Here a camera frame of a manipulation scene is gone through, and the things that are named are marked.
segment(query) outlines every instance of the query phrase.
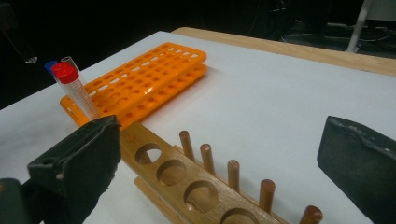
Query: white table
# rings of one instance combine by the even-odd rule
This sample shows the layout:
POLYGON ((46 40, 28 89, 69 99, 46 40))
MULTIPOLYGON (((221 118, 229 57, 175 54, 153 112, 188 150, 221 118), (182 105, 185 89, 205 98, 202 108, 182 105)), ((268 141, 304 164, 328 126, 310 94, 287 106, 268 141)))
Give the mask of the white table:
MULTIPOLYGON (((396 77, 159 32, 82 71, 88 81, 132 58, 173 42, 206 52, 205 76, 142 124, 171 145, 187 130, 195 155, 213 148, 215 167, 241 164, 241 190, 259 196, 260 182, 276 183, 273 210, 298 223, 306 206, 321 223, 371 223, 316 161, 327 116, 351 119, 396 139, 396 77)), ((73 132, 62 89, 50 86, 0 111, 0 178, 29 178, 26 165, 73 132)), ((133 184, 121 162, 109 189, 85 223, 167 223, 133 184)))

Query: wooden peg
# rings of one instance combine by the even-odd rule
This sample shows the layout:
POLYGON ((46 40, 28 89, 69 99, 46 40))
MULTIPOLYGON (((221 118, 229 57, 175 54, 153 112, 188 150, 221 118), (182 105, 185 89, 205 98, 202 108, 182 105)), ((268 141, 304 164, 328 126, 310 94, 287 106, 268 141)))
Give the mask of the wooden peg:
POLYGON ((264 179, 261 182, 259 207, 269 214, 271 214, 275 188, 275 183, 270 179, 264 179))
POLYGON ((314 205, 309 205, 305 208, 300 224, 319 224, 322 219, 323 214, 320 209, 314 205))
POLYGON ((194 152, 192 151, 192 145, 190 140, 190 134, 187 131, 181 131, 180 134, 180 141, 183 147, 184 155, 189 158, 190 160, 194 161, 194 152))
POLYGON ((228 161, 228 185, 231 189, 239 192, 239 162, 236 160, 228 161))
POLYGON ((201 155, 205 170, 214 175, 215 166, 213 164, 212 147, 209 144, 201 145, 201 155))

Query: dark background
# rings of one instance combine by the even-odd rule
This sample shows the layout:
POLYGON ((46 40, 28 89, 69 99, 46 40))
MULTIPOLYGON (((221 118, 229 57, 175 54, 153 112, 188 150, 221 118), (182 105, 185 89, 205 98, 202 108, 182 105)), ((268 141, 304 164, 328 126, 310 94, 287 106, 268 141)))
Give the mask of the dark background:
POLYGON ((354 24, 362 0, 5 2, 38 61, 25 63, 0 34, 0 109, 55 83, 44 64, 64 56, 82 70, 148 35, 183 26, 277 40, 301 20, 320 34, 328 21, 354 24))

